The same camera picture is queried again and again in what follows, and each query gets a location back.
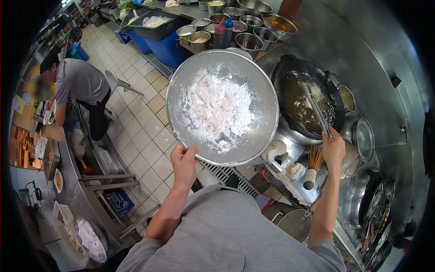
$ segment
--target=stainless steel wall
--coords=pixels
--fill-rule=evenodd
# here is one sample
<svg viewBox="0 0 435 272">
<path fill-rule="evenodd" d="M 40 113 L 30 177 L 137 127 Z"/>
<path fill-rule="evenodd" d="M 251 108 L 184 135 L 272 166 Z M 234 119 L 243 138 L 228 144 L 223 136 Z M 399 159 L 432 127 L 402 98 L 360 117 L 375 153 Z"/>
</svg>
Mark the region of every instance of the stainless steel wall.
<svg viewBox="0 0 435 272">
<path fill-rule="evenodd" d="M 299 32 L 290 43 L 351 89 L 376 146 L 405 141 L 400 127 L 407 128 L 408 145 L 377 148 L 385 174 L 398 185 L 392 214 L 393 231 L 400 231 L 412 199 L 422 211 L 428 188 L 422 132 L 430 86 L 411 41 L 385 7 L 366 0 L 304 0 L 293 22 Z M 393 77 L 402 80 L 396 88 Z"/>
</svg>

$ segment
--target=metal tongs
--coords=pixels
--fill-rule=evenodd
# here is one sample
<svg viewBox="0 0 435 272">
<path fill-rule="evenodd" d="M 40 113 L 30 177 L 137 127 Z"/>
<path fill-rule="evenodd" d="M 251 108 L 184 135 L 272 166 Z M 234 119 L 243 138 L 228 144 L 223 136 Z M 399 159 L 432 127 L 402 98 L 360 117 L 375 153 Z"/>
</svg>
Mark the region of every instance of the metal tongs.
<svg viewBox="0 0 435 272">
<path fill-rule="evenodd" d="M 309 84 L 306 84 L 305 82 L 300 83 L 300 86 L 302 87 L 302 90 L 304 91 L 305 96 L 307 97 L 308 101 L 310 102 L 310 105 L 313 108 L 314 114 L 316 115 L 317 120 L 320 122 L 320 126 L 324 132 L 326 132 L 329 136 L 329 141 L 332 140 L 332 134 L 330 133 L 328 129 L 328 124 L 326 123 L 325 117 L 323 116 L 319 105 L 317 104 L 316 100 L 311 95 L 311 86 Z"/>
</svg>

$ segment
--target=gray t-shirt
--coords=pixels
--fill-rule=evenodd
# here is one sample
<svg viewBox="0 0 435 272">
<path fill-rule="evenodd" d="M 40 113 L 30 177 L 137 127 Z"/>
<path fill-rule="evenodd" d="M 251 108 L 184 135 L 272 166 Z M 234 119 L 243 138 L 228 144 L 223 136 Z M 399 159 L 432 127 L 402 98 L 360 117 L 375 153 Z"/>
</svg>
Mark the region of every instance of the gray t-shirt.
<svg viewBox="0 0 435 272">
<path fill-rule="evenodd" d="M 83 60 L 64 59 L 56 72 L 56 107 L 65 105 L 69 98 L 89 105 L 101 102 L 109 91 L 105 75 Z"/>
<path fill-rule="evenodd" d="M 144 238 L 117 271 L 346 271 L 333 242 L 307 248 L 264 217 L 251 196 L 220 188 L 189 196 L 168 243 Z"/>
</svg>

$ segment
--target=person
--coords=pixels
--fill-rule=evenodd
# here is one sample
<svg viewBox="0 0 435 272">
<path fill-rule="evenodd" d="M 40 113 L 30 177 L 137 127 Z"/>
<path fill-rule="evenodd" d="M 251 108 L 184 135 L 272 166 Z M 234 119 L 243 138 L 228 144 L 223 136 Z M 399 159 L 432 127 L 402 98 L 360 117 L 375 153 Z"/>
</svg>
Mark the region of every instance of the person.
<svg viewBox="0 0 435 272">
<path fill-rule="evenodd" d="M 173 188 L 117 271 L 346 271 L 332 235 L 346 151 L 338 132 L 329 130 L 331 142 L 322 133 L 328 177 L 308 247 L 270 222 L 255 200 L 237 189 L 210 185 L 187 197 L 196 179 L 198 148 L 177 144 L 171 152 Z"/>
<path fill-rule="evenodd" d="M 63 126 L 68 99 L 75 99 L 89 111 L 92 139 L 100 140 L 110 123 L 110 119 L 104 115 L 111 93 L 105 75 L 86 61 L 70 58 L 59 61 L 55 54 L 48 55 L 42 61 L 40 75 L 41 87 L 52 95 L 46 108 L 50 109 L 56 100 L 56 124 Z"/>
</svg>

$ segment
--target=bamboo wok brush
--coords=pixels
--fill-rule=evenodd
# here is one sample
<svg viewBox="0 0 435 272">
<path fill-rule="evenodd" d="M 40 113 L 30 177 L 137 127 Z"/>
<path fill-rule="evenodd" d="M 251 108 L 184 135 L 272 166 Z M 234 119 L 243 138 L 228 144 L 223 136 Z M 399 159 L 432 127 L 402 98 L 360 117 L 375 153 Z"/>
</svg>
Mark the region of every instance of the bamboo wok brush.
<svg viewBox="0 0 435 272">
<path fill-rule="evenodd" d="M 304 188 L 311 190 L 314 187 L 316 180 L 317 170 L 323 162 L 322 147 L 309 146 L 308 147 L 308 170 L 304 180 Z"/>
</svg>

